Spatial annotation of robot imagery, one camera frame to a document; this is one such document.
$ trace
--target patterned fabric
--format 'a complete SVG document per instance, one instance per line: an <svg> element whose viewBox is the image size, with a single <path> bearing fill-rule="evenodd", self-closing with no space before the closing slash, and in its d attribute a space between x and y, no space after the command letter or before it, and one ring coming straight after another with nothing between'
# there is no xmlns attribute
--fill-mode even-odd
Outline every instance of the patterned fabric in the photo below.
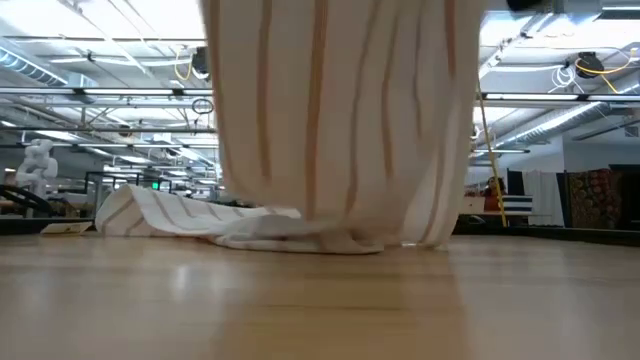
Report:
<svg viewBox="0 0 640 360"><path fill-rule="evenodd" d="M569 174L574 228L616 228L621 204L617 176L608 169Z"/></svg>
<svg viewBox="0 0 640 360"><path fill-rule="evenodd" d="M373 240L450 237L484 1L202 5L228 190Z"/></svg>

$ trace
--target metal beam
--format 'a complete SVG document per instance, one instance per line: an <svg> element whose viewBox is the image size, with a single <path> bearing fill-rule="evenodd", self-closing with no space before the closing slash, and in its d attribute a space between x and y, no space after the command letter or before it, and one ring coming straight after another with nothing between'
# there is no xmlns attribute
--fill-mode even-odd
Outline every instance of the metal beam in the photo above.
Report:
<svg viewBox="0 0 640 360"><path fill-rule="evenodd" d="M217 134L215 129L187 128L63 128L63 127L0 127L3 131L60 131L81 133L169 133L169 134Z"/></svg>

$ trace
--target yellow pole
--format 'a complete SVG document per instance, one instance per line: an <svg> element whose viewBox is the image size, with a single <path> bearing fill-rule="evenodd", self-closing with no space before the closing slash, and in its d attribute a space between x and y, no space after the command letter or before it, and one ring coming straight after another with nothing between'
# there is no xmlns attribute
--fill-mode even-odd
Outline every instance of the yellow pole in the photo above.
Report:
<svg viewBox="0 0 640 360"><path fill-rule="evenodd" d="M482 98L482 89L480 88L480 78L478 78L478 93L480 95L480 111L482 112L482 126L484 127L484 139L489 150L489 161L491 162L491 170L493 170L493 178L496 182L498 190L498 205L500 206L500 216L502 217L502 227L507 227L507 216L504 213L504 202L502 201L502 189L500 189L500 178L498 177L498 169L496 168L496 159L491 150L491 139L489 137L489 128L487 126L487 116L484 112L484 99Z"/></svg>

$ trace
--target striped fabric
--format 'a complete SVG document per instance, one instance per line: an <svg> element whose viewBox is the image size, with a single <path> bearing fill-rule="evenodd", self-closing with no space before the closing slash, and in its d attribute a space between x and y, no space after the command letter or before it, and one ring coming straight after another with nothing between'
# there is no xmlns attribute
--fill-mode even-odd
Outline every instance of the striped fabric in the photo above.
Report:
<svg viewBox="0 0 640 360"><path fill-rule="evenodd" d="M203 0L227 189L373 242L446 241L463 196L483 6Z"/></svg>
<svg viewBox="0 0 640 360"><path fill-rule="evenodd" d="M304 221L295 210L216 205L131 185L105 200L96 228L110 236L196 237L247 250L369 254L384 248L384 236Z"/></svg>

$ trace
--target brown stripe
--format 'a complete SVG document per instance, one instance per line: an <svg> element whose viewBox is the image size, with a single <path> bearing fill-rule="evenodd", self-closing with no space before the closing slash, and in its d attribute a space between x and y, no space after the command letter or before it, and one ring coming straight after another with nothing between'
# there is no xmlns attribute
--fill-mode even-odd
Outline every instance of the brown stripe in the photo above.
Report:
<svg viewBox="0 0 640 360"><path fill-rule="evenodd" d="M127 200L124 204L120 205L120 207L116 211L114 211L111 215L109 215L109 217L107 217L107 219L102 223L102 226L100 227L100 232L105 234L107 232L107 226L109 225L109 223L115 220L115 218L118 217L118 215L128 210L129 207L133 205L133 201L134 200L132 195L129 198L129 200Z"/></svg>
<svg viewBox="0 0 640 360"><path fill-rule="evenodd" d="M257 130L258 156L262 178L271 182L271 155L269 135L267 133L267 89L269 86L269 33L271 29L272 0L262 1L262 21L258 42L258 94L257 94Z"/></svg>
<svg viewBox="0 0 640 360"><path fill-rule="evenodd" d="M187 207L187 204L184 202L184 198L182 196L176 196L178 198L178 201L180 202L180 205L182 205L182 208L184 209L184 212L187 214L188 217L190 218L194 218L195 215L193 215L191 213L191 210L189 210L189 208Z"/></svg>
<svg viewBox="0 0 640 360"><path fill-rule="evenodd" d="M418 71L420 67L420 48L422 46L422 17L424 12L424 4L425 0L422 0L420 2L420 8L418 10L415 53L413 54L413 101L416 107L416 136L418 137L418 140L422 139L422 103L420 102L420 94L418 92Z"/></svg>
<svg viewBox="0 0 640 360"><path fill-rule="evenodd" d="M207 209L209 209L209 214L215 216L216 219L222 221L220 216L218 216L218 214L216 214L216 211L213 209L213 205L209 205L209 204L205 204L205 205L207 206Z"/></svg>
<svg viewBox="0 0 640 360"><path fill-rule="evenodd" d="M447 34L447 60L449 76L456 76L456 1L444 2L445 31Z"/></svg>
<svg viewBox="0 0 640 360"><path fill-rule="evenodd" d="M347 197L345 202L345 214L348 215L356 202L358 194L358 115L360 97L362 96L362 76L364 73L364 64L369 54L369 43L371 42L371 34L378 18L381 0L375 0L373 6L369 9L369 19L367 20L367 29L360 50L360 58L358 59L358 69L356 72L356 87L351 101L351 117L349 128L349 187L347 188Z"/></svg>
<svg viewBox="0 0 640 360"><path fill-rule="evenodd" d="M396 50L396 35L398 34L398 18L400 12L396 10L393 18L393 27L391 29L391 43L387 52L387 65L384 70L384 80L382 81L382 99L381 104L381 133L382 133L382 150L384 156L384 171L387 181L393 177L393 144L391 141L391 120L389 119L389 81L391 80L391 72L393 71L394 53Z"/></svg>
<svg viewBox="0 0 640 360"><path fill-rule="evenodd" d="M304 215L307 219L313 219L316 210L316 156L318 150L318 125L320 122L327 11L328 0L315 0L305 149L306 211Z"/></svg>
<svg viewBox="0 0 640 360"><path fill-rule="evenodd" d="M133 223L133 225L129 226L127 228L127 230L124 231L124 236L131 236L131 232L133 230L135 230L135 228L137 228L138 226L140 226L140 224L142 224L144 222L144 216L142 216L142 214L140 214L140 218L138 219L138 221L136 221L135 223Z"/></svg>
<svg viewBox="0 0 640 360"><path fill-rule="evenodd" d="M225 176L231 182L239 186L235 181L235 173L233 171L233 163L231 161L231 148L229 147L229 139L226 133L225 111L224 111L224 92L222 86L222 77L220 71L220 0L203 1L204 4L210 4L209 15L209 51L211 55L211 77L213 83L213 100L216 110L216 122L218 137L222 146L222 156L224 158Z"/></svg>
<svg viewBox="0 0 640 360"><path fill-rule="evenodd" d="M156 202L156 205L158 205L158 208L160 209L160 212L162 212L162 215L164 216L164 218L169 222L169 224L185 230L185 231L203 231L203 230L207 230L206 228L197 228L197 229L189 229L186 228L182 225L177 224L175 221L173 221L173 219L171 218L171 216L169 215L169 213L167 212L167 209L165 208L164 204L162 204L162 200L160 200L160 197L158 197L158 194L156 194L155 191L149 191L151 193L151 195L153 196L153 199Z"/></svg>
<svg viewBox="0 0 640 360"><path fill-rule="evenodd" d="M242 213L242 211L240 211L240 209L233 207L231 208L233 210L234 213L236 213L236 215L238 215L239 217L244 217L244 214Z"/></svg>

